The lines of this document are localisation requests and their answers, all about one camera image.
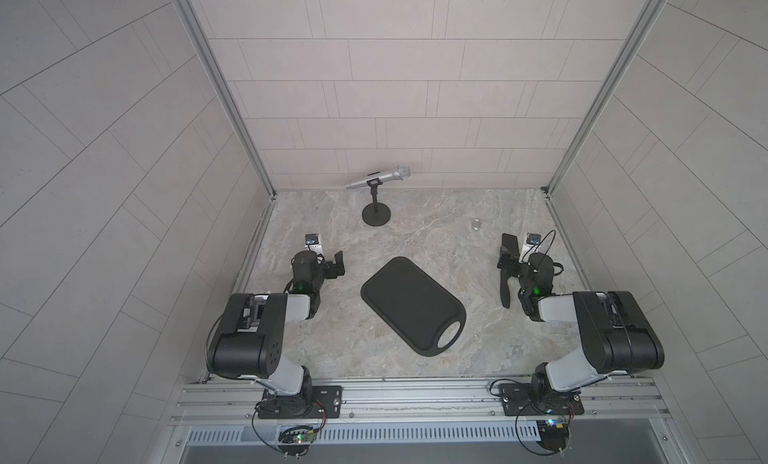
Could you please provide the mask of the black kitchen knife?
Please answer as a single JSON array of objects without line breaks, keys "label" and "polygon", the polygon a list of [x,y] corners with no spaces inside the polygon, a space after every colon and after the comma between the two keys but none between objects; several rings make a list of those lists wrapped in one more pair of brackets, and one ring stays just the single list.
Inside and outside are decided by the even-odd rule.
[{"label": "black kitchen knife", "polygon": [[519,267],[520,250],[518,238],[513,234],[504,233],[501,238],[497,268],[500,272],[499,293],[501,304],[506,309],[509,309],[511,306],[509,280],[519,276]]}]

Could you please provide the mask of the black cutting board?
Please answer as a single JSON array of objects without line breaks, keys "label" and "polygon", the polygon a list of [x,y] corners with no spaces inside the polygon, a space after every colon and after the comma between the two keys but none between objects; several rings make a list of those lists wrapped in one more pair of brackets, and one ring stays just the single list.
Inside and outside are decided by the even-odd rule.
[{"label": "black cutting board", "polygon": [[450,348],[466,324],[464,304],[413,261],[397,256],[361,286],[362,300],[417,354]]}]

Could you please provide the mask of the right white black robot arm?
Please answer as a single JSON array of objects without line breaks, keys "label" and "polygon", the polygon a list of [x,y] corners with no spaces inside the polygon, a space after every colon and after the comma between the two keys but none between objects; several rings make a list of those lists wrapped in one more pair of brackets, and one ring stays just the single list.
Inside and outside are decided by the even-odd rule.
[{"label": "right white black robot arm", "polygon": [[511,306],[508,281],[516,278],[524,314],[534,322],[575,324],[580,345],[567,355],[539,364],[528,383],[499,379],[489,386],[507,416],[574,416],[584,413],[580,391],[614,375],[660,368],[663,346],[628,291],[553,292],[562,265],[543,253],[523,262],[517,251],[502,251],[502,305]]}]

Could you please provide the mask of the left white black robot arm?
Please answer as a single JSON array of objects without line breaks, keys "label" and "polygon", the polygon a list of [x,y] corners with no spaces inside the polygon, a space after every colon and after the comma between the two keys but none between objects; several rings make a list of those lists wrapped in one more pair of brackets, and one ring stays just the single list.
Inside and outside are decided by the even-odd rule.
[{"label": "left white black robot arm", "polygon": [[259,419],[335,419],[343,388],[315,387],[308,368],[283,355],[283,341],[287,324],[315,317],[324,282],[345,274],[343,253],[326,260],[303,250],[291,266],[293,277],[283,292],[229,297],[206,344],[206,367],[224,379],[259,383],[264,388],[255,405]]}]

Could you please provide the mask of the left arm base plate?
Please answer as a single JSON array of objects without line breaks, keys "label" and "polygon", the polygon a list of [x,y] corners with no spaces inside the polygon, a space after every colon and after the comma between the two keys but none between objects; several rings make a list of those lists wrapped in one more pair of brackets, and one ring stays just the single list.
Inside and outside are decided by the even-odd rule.
[{"label": "left arm base plate", "polygon": [[340,416],[342,386],[314,386],[309,394],[303,390],[293,396],[278,396],[265,391],[257,404],[256,416],[274,419],[336,419]]}]

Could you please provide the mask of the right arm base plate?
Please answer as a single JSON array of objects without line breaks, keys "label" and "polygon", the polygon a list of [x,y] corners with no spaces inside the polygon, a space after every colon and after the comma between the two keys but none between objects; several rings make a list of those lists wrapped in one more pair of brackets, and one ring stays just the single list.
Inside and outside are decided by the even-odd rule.
[{"label": "right arm base plate", "polygon": [[494,394],[507,417],[580,416],[585,410],[578,391],[537,390],[530,383],[503,382]]}]

